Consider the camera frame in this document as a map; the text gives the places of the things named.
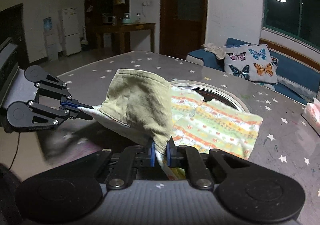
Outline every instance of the gray table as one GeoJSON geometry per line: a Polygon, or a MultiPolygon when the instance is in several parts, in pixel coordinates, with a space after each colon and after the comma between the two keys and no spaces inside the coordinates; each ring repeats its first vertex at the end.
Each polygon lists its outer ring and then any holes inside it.
{"type": "MultiPolygon", "coordinates": [[[[168,81],[199,81],[223,88],[240,98],[251,113],[263,117],[249,161],[298,181],[306,193],[306,202],[299,221],[304,225],[320,224],[320,138],[301,116],[303,105],[224,72],[181,59],[140,51],[91,63],[59,78],[67,82],[69,92],[75,99],[95,106],[105,100],[109,84],[120,68],[154,72],[168,81]],[[269,134],[273,135],[274,139],[268,138],[269,134]]],[[[42,97],[41,102],[58,107],[48,98],[42,97]]],[[[79,137],[86,137],[101,147],[109,147],[115,151],[121,151],[132,143],[117,134],[108,133],[108,130],[94,120],[78,119],[66,121],[58,131],[40,133],[39,138],[42,141],[50,141],[52,138],[59,140],[66,132],[77,134],[76,141],[79,137]]],[[[88,153],[90,149],[82,150],[76,157],[88,153]]]]}

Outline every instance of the white refrigerator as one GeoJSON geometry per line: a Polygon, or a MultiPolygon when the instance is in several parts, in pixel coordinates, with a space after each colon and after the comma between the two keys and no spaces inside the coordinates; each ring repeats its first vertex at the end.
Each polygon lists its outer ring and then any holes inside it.
{"type": "Polygon", "coordinates": [[[62,48],[63,54],[69,56],[81,51],[80,33],[78,25],[77,8],[61,11],[62,48]]]}

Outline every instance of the pink butterfly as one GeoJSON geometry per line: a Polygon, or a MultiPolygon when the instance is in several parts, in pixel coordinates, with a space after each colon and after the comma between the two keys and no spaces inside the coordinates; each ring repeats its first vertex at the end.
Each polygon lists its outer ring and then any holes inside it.
{"type": "Polygon", "coordinates": [[[241,60],[244,61],[245,60],[245,54],[246,52],[242,52],[238,55],[234,54],[234,53],[227,53],[227,55],[229,55],[231,57],[232,60],[237,61],[237,60],[241,60]]]}

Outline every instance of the wooden door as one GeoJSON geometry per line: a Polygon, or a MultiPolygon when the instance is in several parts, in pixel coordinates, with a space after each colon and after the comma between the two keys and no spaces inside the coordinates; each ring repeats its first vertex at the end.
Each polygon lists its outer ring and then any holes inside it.
{"type": "Polygon", "coordinates": [[[161,0],[160,53],[185,59],[204,44],[207,0],[161,0]]]}
{"type": "Polygon", "coordinates": [[[22,4],[0,11],[0,44],[11,37],[11,42],[18,45],[19,66],[26,69],[29,66],[29,58],[22,24],[22,13],[22,4]]]}

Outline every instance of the window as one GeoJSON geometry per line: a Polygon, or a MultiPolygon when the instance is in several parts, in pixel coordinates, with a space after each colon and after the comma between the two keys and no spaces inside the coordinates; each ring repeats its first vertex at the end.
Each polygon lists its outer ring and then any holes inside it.
{"type": "Polygon", "coordinates": [[[264,26],[320,50],[320,0],[265,0],[264,26]]]}

